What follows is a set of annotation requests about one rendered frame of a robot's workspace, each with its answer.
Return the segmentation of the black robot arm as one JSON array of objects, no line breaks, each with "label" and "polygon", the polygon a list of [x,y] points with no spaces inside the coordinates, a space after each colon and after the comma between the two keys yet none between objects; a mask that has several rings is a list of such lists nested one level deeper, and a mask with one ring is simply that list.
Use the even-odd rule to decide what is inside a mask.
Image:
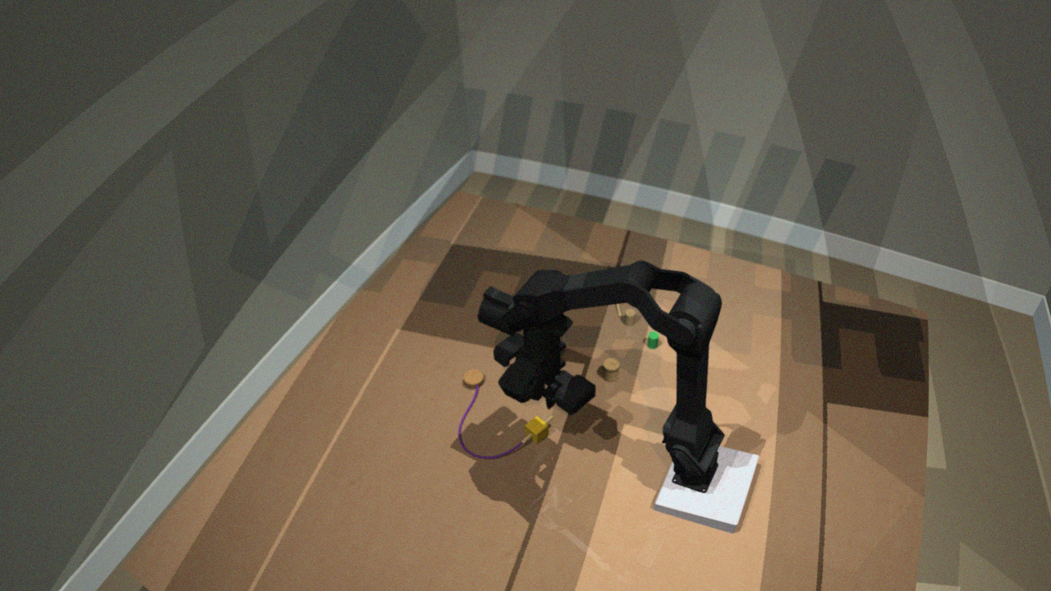
[{"label": "black robot arm", "polygon": [[[652,288],[681,293],[669,313],[654,302]],[[523,329],[526,349],[538,355],[557,350],[560,337],[573,325],[573,319],[563,314],[568,310],[622,303],[637,308],[677,352],[677,403],[662,426],[662,444],[676,472],[672,483],[707,492],[725,435],[706,408],[709,342],[723,304],[712,286],[691,274],[637,261],[578,274],[539,270],[515,295],[489,286],[483,297],[478,321],[511,337]],[[521,403],[539,399],[549,379],[544,365],[537,362],[516,351],[515,362],[497,382],[502,392]]]}]

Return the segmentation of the dark purple string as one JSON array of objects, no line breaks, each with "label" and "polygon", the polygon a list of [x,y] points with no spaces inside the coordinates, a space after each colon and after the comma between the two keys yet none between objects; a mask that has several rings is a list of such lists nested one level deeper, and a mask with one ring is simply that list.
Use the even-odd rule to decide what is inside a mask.
[{"label": "dark purple string", "polygon": [[[475,396],[474,396],[474,399],[473,399],[473,400],[472,400],[472,401],[470,402],[470,404],[469,404],[469,406],[468,406],[468,410],[466,411],[466,413],[463,414],[463,417],[462,417],[462,420],[461,420],[461,425],[459,425],[459,428],[458,428],[458,431],[459,431],[459,440],[461,440],[461,426],[462,426],[462,423],[463,423],[463,419],[465,419],[465,417],[466,417],[466,416],[468,415],[468,412],[469,412],[469,409],[470,409],[470,407],[472,406],[472,404],[474,403],[474,401],[475,401],[475,398],[477,396],[477,393],[478,393],[478,385],[477,385],[477,387],[476,387],[476,392],[475,392]],[[554,417],[553,417],[552,415],[550,415],[549,417],[547,417],[547,420],[545,420],[544,422],[545,422],[545,423],[549,423],[549,420],[552,420],[552,419],[554,419]],[[496,456],[488,456],[488,457],[485,457],[485,456],[477,456],[477,454],[473,454],[473,453],[470,453],[470,451],[468,450],[468,448],[466,448],[466,447],[463,446],[463,442],[462,442],[462,440],[461,440],[461,445],[463,446],[463,449],[465,449],[466,451],[468,451],[468,453],[469,453],[469,454],[470,454],[471,456],[475,456],[475,457],[478,457],[478,458],[497,458],[497,457],[500,457],[500,456],[504,456],[504,454],[507,454],[507,453],[511,453],[511,452],[512,452],[513,450],[515,450],[515,449],[516,449],[516,448],[517,448],[518,446],[521,446],[522,444],[526,444],[526,442],[528,442],[528,440],[530,440],[530,439],[532,439],[532,437],[533,437],[533,435],[532,435],[532,434],[529,434],[529,435],[526,435],[526,439],[521,440],[521,444],[518,444],[518,445],[515,445],[515,446],[513,447],[513,449],[511,449],[510,451],[507,451],[506,453],[502,453],[502,454],[497,454]]]}]

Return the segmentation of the olive-yellow wooden block with round hole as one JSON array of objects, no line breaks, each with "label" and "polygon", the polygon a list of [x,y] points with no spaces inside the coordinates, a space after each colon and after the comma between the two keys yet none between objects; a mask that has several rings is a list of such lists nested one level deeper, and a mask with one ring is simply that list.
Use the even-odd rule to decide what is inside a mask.
[{"label": "olive-yellow wooden block with round hole", "polygon": [[528,425],[526,425],[526,435],[532,434],[533,440],[536,444],[539,444],[541,440],[544,440],[548,435],[548,424],[539,416],[532,419]]}]

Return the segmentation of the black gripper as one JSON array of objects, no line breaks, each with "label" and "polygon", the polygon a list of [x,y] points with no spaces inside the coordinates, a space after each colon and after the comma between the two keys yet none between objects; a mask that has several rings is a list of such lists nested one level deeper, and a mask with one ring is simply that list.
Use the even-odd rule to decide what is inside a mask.
[{"label": "black gripper", "polygon": [[523,337],[519,333],[513,334],[513,337],[508,337],[499,343],[494,348],[494,359],[500,363],[502,366],[510,365],[509,360],[516,358],[516,351],[523,353],[526,359],[533,362],[533,359],[539,360],[539,365],[547,368],[548,379],[547,389],[540,399],[544,396],[547,399],[547,407],[551,409],[554,404],[566,411],[569,415],[574,415],[578,410],[581,410],[589,400],[594,398],[594,384],[592,384],[589,379],[581,378],[581,375],[571,375],[566,373],[566,370],[562,370],[566,366],[566,360],[562,358],[562,351],[566,350],[566,343],[560,341],[560,345],[557,350],[545,353],[545,355],[538,355],[538,353],[532,353],[526,349],[526,344],[523,344]]}]

